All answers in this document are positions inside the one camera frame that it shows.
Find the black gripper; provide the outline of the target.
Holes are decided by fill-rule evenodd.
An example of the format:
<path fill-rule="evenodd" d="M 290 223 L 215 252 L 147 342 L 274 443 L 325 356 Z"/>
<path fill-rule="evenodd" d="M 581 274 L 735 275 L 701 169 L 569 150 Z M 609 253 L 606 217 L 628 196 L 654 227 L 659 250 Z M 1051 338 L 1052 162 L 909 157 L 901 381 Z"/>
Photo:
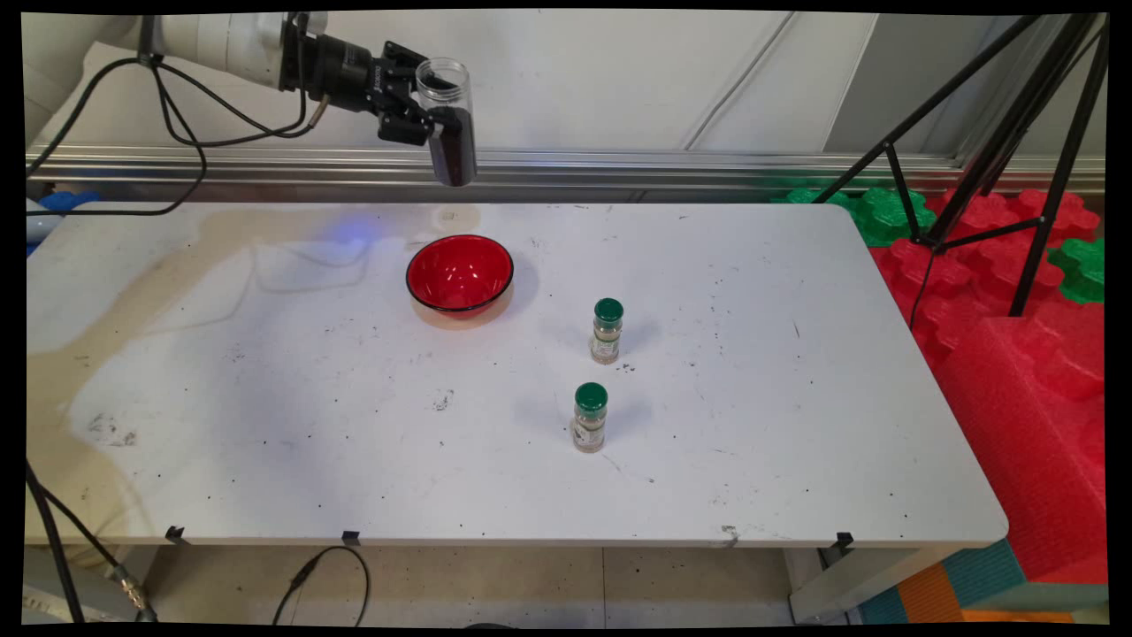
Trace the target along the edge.
<path fill-rule="evenodd" d="M 306 37 L 306 94 L 351 112 L 378 112 L 379 138 L 385 143 L 424 146 L 441 132 L 441 120 L 411 93 L 417 88 L 417 68 L 428 57 L 393 41 L 385 41 L 376 57 L 340 38 L 323 34 Z"/>

